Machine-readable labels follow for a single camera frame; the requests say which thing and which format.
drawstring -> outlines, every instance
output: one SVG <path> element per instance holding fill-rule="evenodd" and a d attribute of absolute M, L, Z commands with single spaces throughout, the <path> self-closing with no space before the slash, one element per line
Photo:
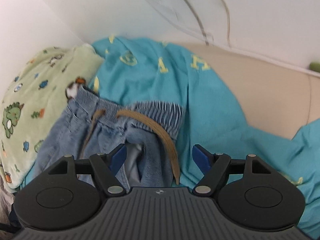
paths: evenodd
<path fill-rule="evenodd" d="M 165 149 L 168 152 L 169 160 L 171 162 L 171 167 L 172 167 L 172 173 L 175 177 L 176 184 L 179 185 L 180 166 L 178 161 L 178 153 L 173 141 L 171 140 L 170 135 L 166 132 L 166 130 L 157 122 L 153 121 L 152 119 L 145 116 L 144 114 L 138 113 L 136 111 L 131 111 L 127 109 L 119 110 L 116 113 L 116 117 L 119 118 L 120 116 L 130 117 L 139 122 L 142 122 L 143 124 L 150 127 L 154 131 L 154 133 L 156 133 L 159 136 L 162 143 L 164 144 Z"/>
<path fill-rule="evenodd" d="M 87 144 L 88 144 L 88 142 L 93 134 L 93 131 L 96 127 L 97 119 L 100 118 L 101 116 L 103 116 L 105 113 L 106 113 L 105 109 L 98 109 L 94 112 L 94 114 L 92 116 L 92 120 L 91 120 L 90 130 L 88 132 L 87 137 L 84 140 L 79 159 L 82 159 L 84 157 L 83 156 L 84 150 L 87 147 Z M 159 136 L 162 143 L 164 144 L 165 149 L 168 152 L 169 160 L 170 160 L 171 167 L 172 167 L 172 173 L 175 177 L 176 184 L 179 185 L 179 183 L 180 183 L 180 166 L 179 166 L 179 161 L 178 161 L 178 153 L 177 153 L 177 149 L 176 149 L 173 141 L 171 140 L 170 135 L 166 132 L 166 130 L 164 128 L 162 128 L 162 126 L 159 125 L 157 122 L 153 121 L 151 118 L 145 116 L 144 114 L 138 113 L 136 111 L 131 111 L 131 110 L 127 110 L 127 109 L 119 110 L 116 113 L 116 117 L 119 118 L 120 116 L 130 117 L 130 118 L 133 118 L 139 122 L 142 122 L 143 124 L 150 127 L 154 131 L 154 133 L 156 133 Z"/>
<path fill-rule="evenodd" d="M 90 126 L 90 130 L 89 130 L 89 133 L 87 135 L 87 137 L 85 138 L 84 140 L 84 143 L 83 143 L 83 146 L 82 146 L 82 150 L 81 150 L 81 153 L 80 153 L 80 157 L 79 159 L 83 159 L 83 155 L 84 155 L 84 150 L 85 148 L 87 147 L 87 144 L 93 134 L 93 131 L 94 129 L 96 128 L 96 125 L 97 125 L 97 119 L 101 116 L 103 116 L 104 114 L 106 113 L 106 110 L 105 109 L 98 109 L 94 112 L 93 116 L 92 116 L 92 119 L 91 119 L 91 126 Z"/>

yellow print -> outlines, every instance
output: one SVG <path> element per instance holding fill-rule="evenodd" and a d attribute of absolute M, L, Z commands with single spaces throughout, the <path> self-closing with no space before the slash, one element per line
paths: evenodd
<path fill-rule="evenodd" d="M 169 69 L 167 69 L 162 61 L 162 57 L 158 60 L 158 67 L 160 68 L 160 73 L 168 73 Z"/>
<path fill-rule="evenodd" d="M 129 66 L 134 66 L 138 63 L 137 59 L 130 51 L 126 51 L 126 53 L 120 57 L 120 60 Z"/>
<path fill-rule="evenodd" d="M 98 92 L 99 92 L 99 79 L 98 79 L 97 76 L 94 78 L 93 91 L 94 91 L 95 93 L 98 93 Z"/>
<path fill-rule="evenodd" d="M 110 41 L 110 43 L 112 44 L 113 43 L 113 40 L 115 39 L 115 36 L 114 35 L 111 35 L 110 37 L 109 37 L 109 41 Z"/>
<path fill-rule="evenodd" d="M 198 63 L 203 64 L 202 70 L 209 70 L 211 67 L 206 63 L 202 58 L 198 57 L 197 55 L 192 55 L 193 63 L 191 63 L 191 67 L 199 70 Z"/>
<path fill-rule="evenodd" d="M 164 48 L 168 45 L 168 43 L 167 43 L 166 41 L 161 41 L 161 44 L 162 44 L 162 46 L 163 46 Z"/>
<path fill-rule="evenodd" d="M 301 185 L 302 183 L 303 183 L 303 177 L 300 177 L 299 179 L 298 179 L 298 181 L 294 181 L 294 180 L 292 180 L 288 175 L 286 175 L 286 174 L 284 174 L 284 173 L 282 173 L 282 172 L 280 172 L 280 174 L 282 175 L 282 176 L 284 176 L 288 181 L 290 181 L 293 185 L 295 185 L 295 186 L 299 186 L 299 185 Z"/>

light blue denim pants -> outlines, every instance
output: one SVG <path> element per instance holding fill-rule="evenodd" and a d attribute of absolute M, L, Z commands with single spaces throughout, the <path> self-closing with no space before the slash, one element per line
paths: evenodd
<path fill-rule="evenodd" d="M 101 109 L 105 109 L 105 113 L 97 118 L 92 135 L 81 154 L 84 141 L 92 128 L 92 117 Z M 175 142 L 183 119 L 181 106 L 159 101 L 120 106 L 97 97 L 88 88 L 81 86 L 76 98 L 69 101 L 67 108 L 43 142 L 27 181 L 35 178 L 66 154 L 72 154 L 75 159 L 87 159 L 96 153 L 108 154 L 120 143 L 126 143 L 142 146 L 141 154 L 135 154 L 134 157 L 130 156 L 129 150 L 126 160 L 135 162 L 140 185 L 170 187 L 173 178 L 172 168 L 161 140 L 151 128 L 135 119 L 122 116 L 116 118 L 120 109 L 137 111 L 153 119 Z M 130 174 L 123 165 L 116 177 L 126 190 L 131 186 L 128 176 Z M 88 175 L 80 175 L 79 179 L 92 184 Z"/>

green object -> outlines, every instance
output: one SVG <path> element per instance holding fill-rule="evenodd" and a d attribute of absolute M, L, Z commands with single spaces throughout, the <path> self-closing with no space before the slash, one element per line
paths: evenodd
<path fill-rule="evenodd" d="M 320 62 L 311 62 L 309 65 L 309 69 L 320 73 Z"/>
<path fill-rule="evenodd" d="M 17 75 L 19 84 L 10 84 L 3 98 L 5 103 L 1 104 L 0 99 L 0 163 L 10 174 L 10 183 L 1 170 L 0 175 L 9 192 L 20 186 L 43 140 L 67 106 L 68 85 L 78 76 L 89 82 L 103 62 L 88 44 L 45 51 L 41 50 Z"/>

turquoise fabric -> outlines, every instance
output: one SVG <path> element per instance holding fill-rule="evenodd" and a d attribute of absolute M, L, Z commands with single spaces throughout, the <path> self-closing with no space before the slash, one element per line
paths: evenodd
<path fill-rule="evenodd" d="M 105 58 L 90 84 L 100 97 L 121 105 L 160 100 L 185 108 L 176 142 L 183 186 L 193 188 L 203 176 L 192 160 L 194 144 L 237 159 L 256 154 L 302 182 L 298 189 L 307 205 L 299 228 L 313 238 L 320 235 L 320 120 L 302 127 L 293 140 L 277 137 L 250 127 L 218 75 L 181 46 L 110 37 L 93 47 Z"/>

